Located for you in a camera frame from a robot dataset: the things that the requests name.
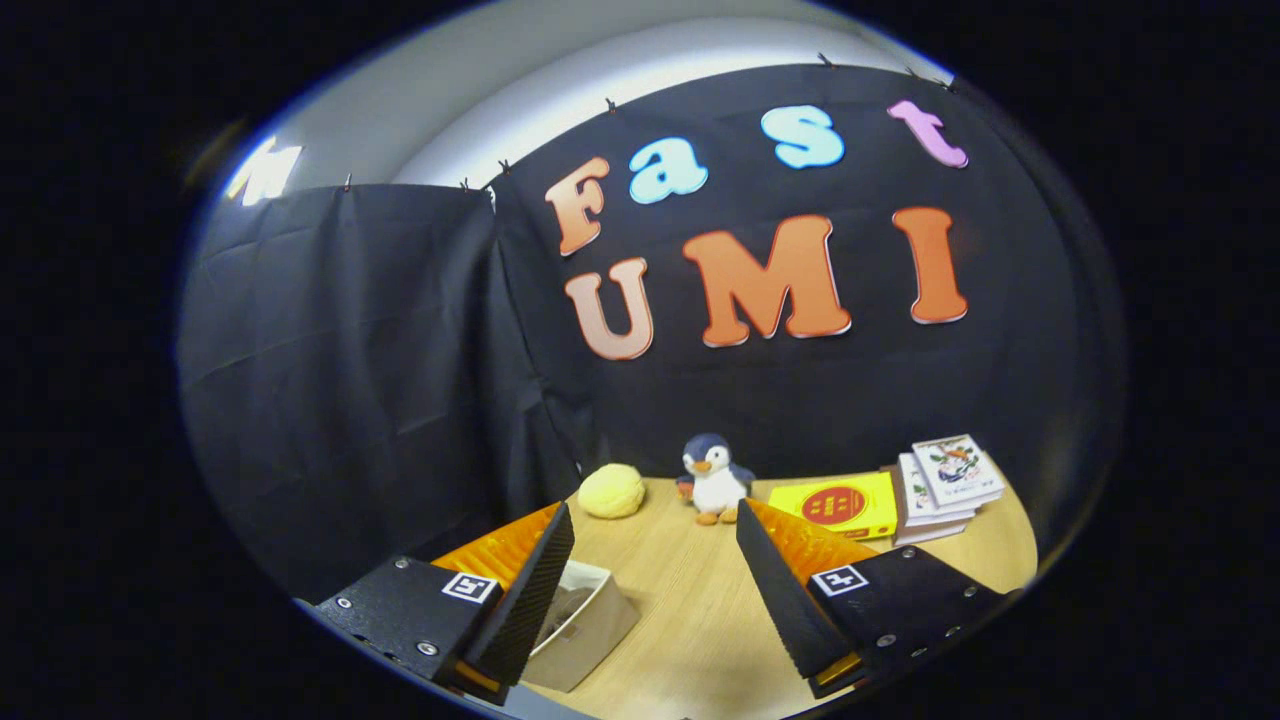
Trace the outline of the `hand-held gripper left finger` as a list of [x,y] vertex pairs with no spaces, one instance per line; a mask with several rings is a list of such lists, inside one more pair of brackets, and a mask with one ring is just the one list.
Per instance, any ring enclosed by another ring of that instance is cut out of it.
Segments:
[[433,561],[389,559],[310,612],[440,691],[502,705],[529,664],[573,542],[570,509],[556,502]]

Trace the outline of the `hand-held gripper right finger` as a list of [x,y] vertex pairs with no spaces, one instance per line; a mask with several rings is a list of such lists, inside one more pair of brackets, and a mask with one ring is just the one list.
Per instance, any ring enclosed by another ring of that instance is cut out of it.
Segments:
[[1009,606],[915,544],[878,552],[754,498],[736,541],[797,674],[823,700],[897,680]]

